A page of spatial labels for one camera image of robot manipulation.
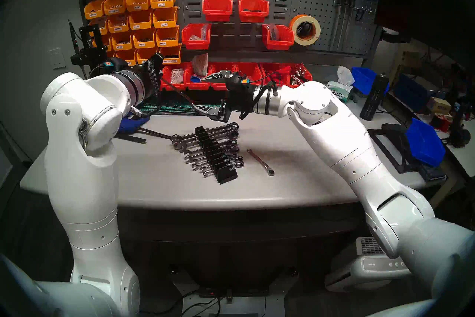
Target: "wrench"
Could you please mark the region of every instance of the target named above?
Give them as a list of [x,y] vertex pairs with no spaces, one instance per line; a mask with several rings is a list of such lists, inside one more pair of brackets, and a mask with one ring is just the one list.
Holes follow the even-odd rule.
[[[237,123],[229,123],[229,124],[226,124],[224,126],[218,126],[216,128],[205,128],[206,132],[214,132],[216,130],[220,130],[222,129],[223,127],[229,127],[231,128],[232,126],[235,126],[236,129],[239,129],[239,125]],[[181,140],[181,141],[184,141],[185,139],[188,139],[188,138],[194,138],[196,137],[196,133],[192,133],[192,134],[187,134],[187,135],[178,135],[178,134],[174,134],[171,136],[171,139],[174,140],[174,139],[178,139],[178,140]]]
[[[226,161],[229,161],[229,162],[243,162],[243,158],[242,156],[238,156],[236,158],[229,158],[229,159],[224,159],[223,162],[226,162]],[[199,164],[196,164],[196,163],[192,163],[191,164],[191,167],[193,169],[193,171],[196,171],[198,170],[201,166],[207,166],[209,165],[210,163],[208,161],[205,161],[205,162],[202,162],[202,163],[199,163]]]
[[[228,145],[237,145],[237,140],[236,140],[236,139],[230,139],[230,140],[228,140],[228,141],[224,141],[224,142],[218,143],[217,145],[218,145],[219,147],[224,147],[224,146],[228,146]],[[185,154],[186,154],[186,155],[189,154],[190,156],[192,156],[192,155],[194,155],[193,153],[195,153],[196,155],[198,155],[198,154],[202,154],[203,152],[204,152],[204,150],[203,150],[202,148],[199,148],[199,149],[195,149],[195,150],[192,150],[192,151],[190,151],[190,150],[185,150],[185,151],[183,152],[183,154],[184,154],[184,155],[185,155]]]
[[[213,136],[212,139],[211,139],[211,142],[214,142],[216,144],[218,140],[233,139],[233,138],[237,138],[238,135],[239,135],[239,133],[237,132],[237,130],[233,130],[231,132],[226,132],[226,133],[221,133],[221,134]],[[200,143],[199,141],[191,142],[191,143],[180,142],[180,143],[178,143],[177,147],[175,147],[175,149],[180,150],[180,152],[185,152],[188,148],[199,146],[199,143]]]
[[248,153],[254,157],[262,166],[264,166],[267,170],[267,173],[269,174],[269,176],[274,176],[275,172],[273,169],[270,168],[270,166],[265,163],[264,161],[262,161],[258,155],[256,155],[254,152],[252,152],[252,149],[248,149]]
[[[229,146],[229,147],[222,147],[222,151],[224,153],[236,153],[236,152],[239,152],[239,147],[236,147],[236,146]],[[208,157],[212,158],[215,154],[219,154],[220,152],[218,150],[215,150],[214,153],[211,151],[210,152],[210,155],[205,155],[205,154],[200,154],[199,157],[188,157],[188,158],[185,158],[186,161],[185,163],[192,163],[192,162],[196,162],[196,161],[201,161],[203,159],[207,159]]]
[[[244,167],[244,162],[233,164],[233,168],[237,168],[237,167]],[[203,174],[204,178],[207,178],[208,176],[211,176],[214,174],[212,171],[203,171],[201,173]]]
[[[207,132],[207,134],[208,134],[209,137],[212,137],[212,136],[214,136],[214,135],[216,135],[216,134],[220,134],[220,133],[222,133],[222,132],[224,132],[224,131],[230,132],[230,131],[233,131],[233,130],[237,131],[237,129],[236,129],[234,126],[231,126],[231,127],[223,126],[223,127],[221,127],[220,129],[213,130],[212,132]],[[180,142],[189,143],[189,142],[194,142],[194,141],[198,141],[198,140],[199,140],[199,137],[197,137],[197,136],[192,137],[192,138],[188,138],[188,139],[184,139],[184,140],[173,139],[172,142],[171,142],[171,144],[177,145],[177,144],[179,144]]]

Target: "screwdriver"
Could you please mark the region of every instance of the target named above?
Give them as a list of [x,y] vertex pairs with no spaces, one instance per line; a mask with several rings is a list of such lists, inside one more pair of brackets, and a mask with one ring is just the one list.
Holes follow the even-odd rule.
[[332,36],[332,42],[330,43],[329,49],[331,49],[335,43],[335,38],[336,38],[336,30],[338,29],[338,21],[340,20],[340,13],[342,10],[342,0],[337,0],[337,13],[336,13],[336,19],[335,19],[335,26],[333,27],[333,36]]
[[351,13],[350,13],[350,17],[348,18],[348,23],[346,23],[346,32],[345,32],[345,37],[343,38],[342,49],[346,43],[346,38],[348,37],[348,31],[350,30],[350,22],[351,22],[351,18],[353,17],[353,10],[355,8],[355,0],[348,0],[348,5],[351,7]]

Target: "floor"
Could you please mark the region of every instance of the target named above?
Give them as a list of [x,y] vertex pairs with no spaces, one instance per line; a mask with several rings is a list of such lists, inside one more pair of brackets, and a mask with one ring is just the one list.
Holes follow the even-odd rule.
[[[179,298],[178,291],[167,278],[170,256],[184,255],[186,267],[197,278],[203,272],[198,266],[207,254],[218,257],[216,275],[233,275],[239,265],[229,259],[240,259],[249,265],[249,278],[268,274],[269,264],[282,263],[299,271],[299,281],[287,295],[286,316],[353,316],[368,314],[397,305],[423,300],[429,293],[412,278],[391,282],[372,292],[330,293],[323,286],[333,254],[358,234],[334,234],[319,238],[302,238],[242,243],[238,246],[217,244],[207,246],[158,242],[121,241],[126,260],[137,273],[141,283],[141,309],[160,311]],[[23,269],[32,279],[68,281],[73,265],[66,234],[57,220],[46,196],[17,187],[0,219],[0,251]],[[262,277],[255,276],[255,282]],[[163,316],[179,316],[180,308]]]

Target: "ratcheting wrench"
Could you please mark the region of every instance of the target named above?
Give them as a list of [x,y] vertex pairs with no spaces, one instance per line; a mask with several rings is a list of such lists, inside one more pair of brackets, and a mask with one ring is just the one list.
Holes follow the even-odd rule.
[[269,174],[269,176],[274,176],[275,172],[273,169],[270,168],[270,166],[265,163],[264,161],[262,161],[259,156],[257,156],[254,152],[252,152],[252,149],[248,149],[248,153],[254,157],[262,166],[264,166],[267,170],[267,173]]

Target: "wall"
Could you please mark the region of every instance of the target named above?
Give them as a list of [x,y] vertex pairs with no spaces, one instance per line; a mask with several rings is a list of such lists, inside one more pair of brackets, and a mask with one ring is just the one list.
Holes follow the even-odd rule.
[[[45,117],[39,100],[58,75],[81,70],[74,54],[68,19],[81,25],[78,0],[3,0],[0,5],[2,82],[0,121],[31,159],[47,144]],[[66,67],[53,70],[47,51],[61,47]]]

